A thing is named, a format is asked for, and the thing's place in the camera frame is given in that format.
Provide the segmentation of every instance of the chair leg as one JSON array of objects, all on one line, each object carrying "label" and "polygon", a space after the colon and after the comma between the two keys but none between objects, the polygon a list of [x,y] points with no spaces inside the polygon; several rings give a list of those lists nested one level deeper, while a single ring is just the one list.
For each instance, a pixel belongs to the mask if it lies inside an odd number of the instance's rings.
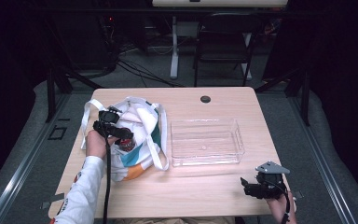
[{"label": "chair leg", "polygon": [[194,61],[194,87],[197,87],[198,75],[199,75],[199,62],[195,60]]},{"label": "chair leg", "polygon": [[242,82],[242,86],[244,87],[246,85],[246,79],[248,78],[248,74],[249,74],[249,69],[251,67],[251,61],[249,61],[247,64],[246,64],[246,71],[243,75],[243,82]]}]

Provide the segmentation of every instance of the bag handle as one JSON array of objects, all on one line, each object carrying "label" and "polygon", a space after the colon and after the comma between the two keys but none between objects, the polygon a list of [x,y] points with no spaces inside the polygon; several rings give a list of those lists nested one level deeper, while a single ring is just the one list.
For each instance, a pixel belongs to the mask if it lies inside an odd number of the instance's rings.
[{"label": "bag handle", "polygon": [[165,109],[160,104],[152,104],[153,107],[156,108],[158,111],[158,114],[160,116],[160,119],[158,119],[158,122],[161,123],[161,151],[162,154],[165,157],[166,164],[164,167],[162,167],[161,160],[159,159],[157,150],[155,148],[154,141],[152,139],[152,136],[149,134],[146,137],[147,145],[149,146],[150,153],[152,155],[153,163],[155,167],[159,170],[166,171],[170,167],[170,161],[167,156],[167,114],[165,112]]},{"label": "bag handle", "polygon": [[81,131],[83,133],[83,140],[81,143],[81,149],[86,149],[86,130],[87,130],[87,123],[89,122],[89,115],[90,115],[90,107],[91,105],[95,105],[95,107],[98,108],[98,110],[107,110],[103,104],[101,104],[96,99],[91,99],[90,101],[86,102],[84,104],[84,115],[81,120]]}]

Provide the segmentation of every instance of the human hand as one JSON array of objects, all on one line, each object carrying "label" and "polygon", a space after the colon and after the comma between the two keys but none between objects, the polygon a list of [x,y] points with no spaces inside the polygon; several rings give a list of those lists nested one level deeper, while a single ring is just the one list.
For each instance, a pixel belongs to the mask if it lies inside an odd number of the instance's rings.
[{"label": "human hand", "polygon": [[[293,194],[292,192],[288,191],[287,196],[289,197],[290,202],[290,224],[296,224],[296,214],[295,214],[295,203],[293,201]],[[284,194],[281,195],[281,197],[277,199],[266,199],[267,204],[269,206],[269,209],[271,210],[272,216],[275,218],[275,220],[278,223],[282,222],[283,215],[286,213],[286,197]]]},{"label": "human hand", "polygon": [[[118,138],[108,137],[109,146],[112,146]],[[103,159],[106,156],[105,139],[95,130],[89,131],[86,137],[86,156],[96,156]]]}]

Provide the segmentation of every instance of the human arm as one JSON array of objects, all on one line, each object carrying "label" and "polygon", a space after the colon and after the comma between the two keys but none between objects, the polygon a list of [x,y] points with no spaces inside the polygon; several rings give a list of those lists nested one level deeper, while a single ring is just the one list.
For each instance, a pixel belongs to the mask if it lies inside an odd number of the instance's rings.
[{"label": "human arm", "polygon": [[[108,138],[109,146],[117,138]],[[97,195],[103,177],[103,158],[106,143],[96,131],[90,131],[86,139],[86,159],[66,195],[60,213],[50,223],[92,223],[97,207]]]},{"label": "human arm", "polygon": [[[292,192],[288,191],[287,196],[290,202],[290,212],[289,212],[290,222],[287,223],[297,224],[295,203],[293,201]],[[277,223],[282,223],[283,215],[286,213],[286,204],[287,204],[286,197],[284,196],[284,194],[282,194],[279,199],[266,199],[266,201],[269,206],[269,209],[271,210],[271,214],[275,218]]]}]

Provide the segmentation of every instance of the white desk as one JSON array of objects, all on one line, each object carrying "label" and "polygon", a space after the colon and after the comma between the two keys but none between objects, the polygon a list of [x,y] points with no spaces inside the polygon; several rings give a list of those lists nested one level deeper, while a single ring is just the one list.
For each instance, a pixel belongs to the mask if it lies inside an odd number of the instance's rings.
[{"label": "white desk", "polygon": [[[269,128],[251,88],[160,88],[160,89],[100,89],[92,98],[109,106],[127,96],[138,96],[151,103],[160,103],[167,113],[168,124],[183,119],[236,119],[245,154],[238,164],[217,164],[172,167],[162,172],[150,167],[144,174],[130,181],[112,182],[107,216],[125,217],[224,217],[270,214],[265,200],[245,195],[240,177],[256,183],[255,167],[266,161],[280,163]],[[202,103],[208,95],[212,101]],[[88,130],[98,118],[91,110]],[[79,131],[68,159],[57,194],[67,193],[74,176],[85,160],[80,149]],[[167,154],[171,159],[171,135],[168,134]],[[96,217],[103,217],[106,175],[103,178]],[[62,201],[51,205],[48,214],[55,217]]]},{"label": "white desk", "polygon": [[[288,0],[153,0],[153,7],[285,7]],[[177,21],[172,18],[172,63],[171,79],[178,77],[179,54],[177,48]],[[242,71],[247,64],[242,64]]]}]

